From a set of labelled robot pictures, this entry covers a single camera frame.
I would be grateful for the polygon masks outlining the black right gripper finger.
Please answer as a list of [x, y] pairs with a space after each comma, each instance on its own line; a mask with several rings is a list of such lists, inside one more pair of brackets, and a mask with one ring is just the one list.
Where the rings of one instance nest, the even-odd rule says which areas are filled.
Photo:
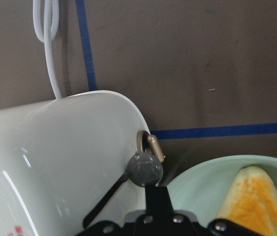
[[145, 199], [147, 214], [170, 214], [174, 211], [166, 186], [146, 186]]

